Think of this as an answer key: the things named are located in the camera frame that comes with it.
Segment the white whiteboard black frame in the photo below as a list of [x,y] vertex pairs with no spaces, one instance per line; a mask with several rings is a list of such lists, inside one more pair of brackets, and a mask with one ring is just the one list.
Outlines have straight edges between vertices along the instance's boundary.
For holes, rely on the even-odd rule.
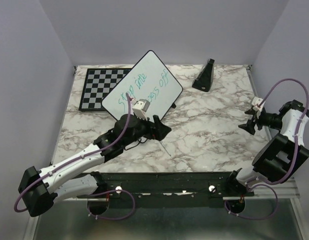
[[149,50],[102,100],[101,105],[119,120],[128,112],[126,94],[129,94],[136,100],[150,102],[146,116],[153,122],[154,115],[164,118],[182,92],[182,85],[157,54]]

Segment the green white marker pen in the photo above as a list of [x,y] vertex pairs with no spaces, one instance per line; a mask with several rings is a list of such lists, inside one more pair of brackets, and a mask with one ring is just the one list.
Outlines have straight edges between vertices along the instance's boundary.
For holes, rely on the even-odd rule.
[[162,141],[159,141],[160,145],[162,146],[162,148],[165,150],[165,152],[171,157],[172,155],[170,154],[170,152],[168,151],[167,147],[165,146],[165,144]]

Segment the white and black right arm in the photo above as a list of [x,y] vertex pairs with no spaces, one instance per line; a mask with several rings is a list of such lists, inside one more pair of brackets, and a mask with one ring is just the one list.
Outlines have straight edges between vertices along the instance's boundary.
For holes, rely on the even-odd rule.
[[261,99],[255,97],[252,107],[245,111],[250,115],[239,128],[254,135],[256,130],[268,127],[277,134],[260,150],[251,167],[234,170],[227,178],[224,189],[230,196],[245,194],[258,183],[276,185],[284,183],[309,158],[305,148],[303,133],[309,120],[309,110],[297,100],[286,102],[279,113],[268,113],[257,104]]

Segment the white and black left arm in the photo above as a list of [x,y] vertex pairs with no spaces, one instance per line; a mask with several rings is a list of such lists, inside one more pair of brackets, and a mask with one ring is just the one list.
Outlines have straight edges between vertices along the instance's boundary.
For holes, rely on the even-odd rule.
[[34,166],[27,168],[21,178],[17,198],[23,201],[24,211],[31,217],[37,217],[64,199],[82,195],[101,197],[106,190],[103,182],[93,175],[81,178],[78,175],[116,158],[126,146],[141,138],[162,141],[172,129],[157,115],[153,116],[153,120],[124,114],[113,128],[74,156],[39,170]]

